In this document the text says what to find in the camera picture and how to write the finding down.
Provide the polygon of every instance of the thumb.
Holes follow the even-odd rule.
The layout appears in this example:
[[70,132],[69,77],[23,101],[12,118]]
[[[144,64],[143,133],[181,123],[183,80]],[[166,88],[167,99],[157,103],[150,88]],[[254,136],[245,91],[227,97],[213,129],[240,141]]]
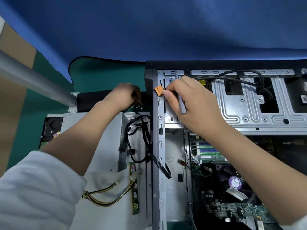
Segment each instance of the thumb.
[[174,93],[169,90],[164,90],[163,95],[164,97],[166,97],[167,101],[169,102],[169,105],[174,110],[176,115],[177,116],[181,115],[179,101],[178,101],[178,98],[174,95]]

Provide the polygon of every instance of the brown floor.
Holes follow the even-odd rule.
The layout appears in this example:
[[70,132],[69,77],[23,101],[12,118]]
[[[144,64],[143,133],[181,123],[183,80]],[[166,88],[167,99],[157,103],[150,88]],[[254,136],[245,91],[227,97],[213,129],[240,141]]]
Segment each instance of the brown floor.
[[[32,68],[36,49],[5,24],[0,50]],[[6,171],[25,98],[26,88],[0,76],[0,177]]]

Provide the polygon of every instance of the purple fan label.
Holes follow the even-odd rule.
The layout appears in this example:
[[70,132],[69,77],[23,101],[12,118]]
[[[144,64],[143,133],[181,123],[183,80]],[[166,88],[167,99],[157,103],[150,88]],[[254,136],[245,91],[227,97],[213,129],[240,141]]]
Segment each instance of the purple fan label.
[[236,188],[237,190],[241,189],[242,187],[242,181],[237,176],[231,176],[228,179],[229,186],[232,186],[233,188]]

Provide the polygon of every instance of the blue partition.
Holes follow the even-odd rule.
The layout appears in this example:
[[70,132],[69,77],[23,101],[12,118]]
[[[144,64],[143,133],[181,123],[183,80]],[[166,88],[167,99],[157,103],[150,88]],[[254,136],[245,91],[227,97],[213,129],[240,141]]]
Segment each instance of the blue partition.
[[71,81],[80,56],[307,58],[307,0],[0,0],[0,15]]

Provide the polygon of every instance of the screw hole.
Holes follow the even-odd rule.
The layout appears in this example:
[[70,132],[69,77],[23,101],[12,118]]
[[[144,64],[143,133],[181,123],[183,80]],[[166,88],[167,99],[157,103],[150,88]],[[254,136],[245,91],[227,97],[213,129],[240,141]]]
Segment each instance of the screw hole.
[[283,122],[284,122],[284,124],[289,124],[290,123],[288,119],[284,119]]

